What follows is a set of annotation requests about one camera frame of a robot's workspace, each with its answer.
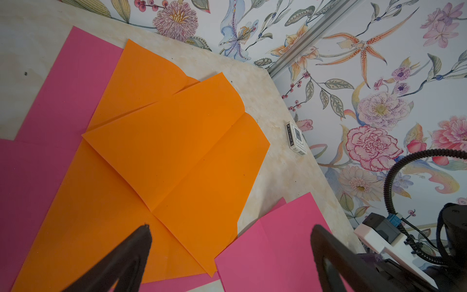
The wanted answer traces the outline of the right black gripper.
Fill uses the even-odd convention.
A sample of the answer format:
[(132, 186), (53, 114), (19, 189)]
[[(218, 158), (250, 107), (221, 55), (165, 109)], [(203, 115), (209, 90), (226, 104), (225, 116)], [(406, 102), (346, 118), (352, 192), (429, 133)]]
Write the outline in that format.
[[(387, 219), (398, 229), (407, 225), (404, 218), (396, 215), (390, 215)], [(419, 238), (404, 234), (413, 249), (412, 254), (416, 255), (413, 264), (433, 278), (438, 288), (432, 288), (424, 280), (411, 275), (390, 256), (375, 264), (379, 274), (404, 292), (466, 291), (467, 207), (446, 204), (439, 213), (434, 240), (429, 239), (429, 231), (418, 233)]]

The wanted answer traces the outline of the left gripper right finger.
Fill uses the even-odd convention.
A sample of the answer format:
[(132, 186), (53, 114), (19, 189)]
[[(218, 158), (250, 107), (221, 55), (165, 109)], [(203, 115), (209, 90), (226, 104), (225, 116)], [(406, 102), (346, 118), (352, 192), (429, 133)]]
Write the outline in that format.
[(398, 292), (399, 288), (352, 253), (323, 226), (315, 225), (310, 243), (324, 292), (344, 292), (345, 283), (355, 292)]

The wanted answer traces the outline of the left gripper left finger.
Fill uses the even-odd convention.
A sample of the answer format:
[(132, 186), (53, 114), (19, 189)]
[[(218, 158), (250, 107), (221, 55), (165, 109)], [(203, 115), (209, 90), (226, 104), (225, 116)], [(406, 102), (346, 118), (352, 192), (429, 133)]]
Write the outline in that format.
[(152, 235), (150, 227), (143, 225), (115, 247), (66, 292), (137, 292), (147, 264)]

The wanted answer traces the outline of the orange paper sheet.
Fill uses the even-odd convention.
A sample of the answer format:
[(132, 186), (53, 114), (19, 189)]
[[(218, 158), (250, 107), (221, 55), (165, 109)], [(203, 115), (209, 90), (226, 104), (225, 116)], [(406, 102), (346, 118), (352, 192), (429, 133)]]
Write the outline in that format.
[(143, 283), (213, 276), (268, 148), (223, 74), (128, 41), (13, 291), (62, 291), (142, 225)]

